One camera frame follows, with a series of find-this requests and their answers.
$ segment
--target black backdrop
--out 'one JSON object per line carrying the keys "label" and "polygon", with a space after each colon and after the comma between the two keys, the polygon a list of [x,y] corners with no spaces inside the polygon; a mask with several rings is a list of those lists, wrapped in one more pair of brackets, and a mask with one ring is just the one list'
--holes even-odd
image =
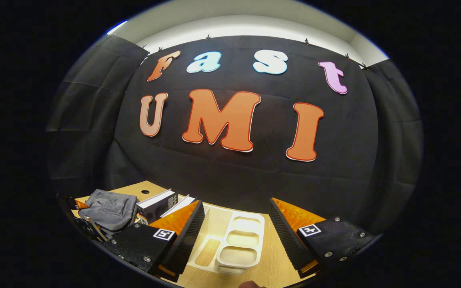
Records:
{"label": "black backdrop", "polygon": [[[286,53],[287,71],[257,73],[254,53],[262,49]],[[180,56],[161,77],[147,82],[157,60],[178,50]],[[221,66],[187,73],[193,58],[208,51],[222,53]],[[362,70],[333,51],[263,36],[188,42],[154,53],[137,67],[143,55],[132,43],[106,36],[62,82],[47,128],[50,173],[60,195],[79,197],[95,188],[149,180],[252,212],[266,213],[267,199],[275,197],[324,217],[345,217],[373,233],[384,231],[410,197],[421,162],[421,122],[410,88],[390,60]],[[318,66],[326,61],[343,71],[347,94],[328,86]],[[215,145],[182,140],[192,107],[189,93],[201,88],[213,91],[220,109],[238,91],[261,96],[251,126],[253,151],[221,147],[226,128]],[[168,99],[161,129],[154,137],[144,136],[140,100],[162,92]],[[285,156],[296,132],[296,102],[325,113],[313,162]],[[149,123],[154,107],[152,102]]]}

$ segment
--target gray fabric pouch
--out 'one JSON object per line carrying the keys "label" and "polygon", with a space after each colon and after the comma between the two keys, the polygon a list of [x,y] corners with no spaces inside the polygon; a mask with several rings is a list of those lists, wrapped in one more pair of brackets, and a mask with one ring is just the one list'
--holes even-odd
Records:
{"label": "gray fabric pouch", "polygon": [[90,208],[79,210],[79,216],[84,219],[89,216],[101,226],[101,231],[113,235],[126,224],[133,224],[137,212],[134,195],[108,192],[96,189],[85,202]]}

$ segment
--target white divided container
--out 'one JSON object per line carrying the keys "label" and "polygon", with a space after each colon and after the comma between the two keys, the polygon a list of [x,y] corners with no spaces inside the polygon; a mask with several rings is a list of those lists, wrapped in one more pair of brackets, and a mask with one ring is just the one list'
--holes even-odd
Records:
{"label": "white divided container", "polygon": [[233,211],[222,244],[216,252],[216,269],[241,274],[261,260],[264,217]]}
{"label": "white divided container", "polygon": [[[205,219],[187,265],[215,273],[241,274],[261,260],[264,217],[204,204]],[[206,266],[196,259],[211,239],[218,250]]]}

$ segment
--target hand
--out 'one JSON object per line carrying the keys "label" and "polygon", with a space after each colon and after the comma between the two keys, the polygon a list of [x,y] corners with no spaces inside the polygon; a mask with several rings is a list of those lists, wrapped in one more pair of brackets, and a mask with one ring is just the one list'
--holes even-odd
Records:
{"label": "hand", "polygon": [[238,288],[266,288],[264,286],[259,287],[254,281],[247,281],[239,284]]}

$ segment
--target letter m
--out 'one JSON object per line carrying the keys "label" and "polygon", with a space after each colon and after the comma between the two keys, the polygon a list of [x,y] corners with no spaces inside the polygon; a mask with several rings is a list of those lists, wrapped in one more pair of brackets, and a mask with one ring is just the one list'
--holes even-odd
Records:
{"label": "letter m", "polygon": [[209,89],[197,89],[190,92],[193,101],[188,130],[182,139],[186,142],[200,143],[204,137],[200,134],[202,123],[207,142],[213,145],[225,126],[227,135],[221,140],[224,148],[250,152],[254,144],[250,141],[252,116],[261,96],[251,92],[238,92],[225,104],[220,111],[214,94]]}

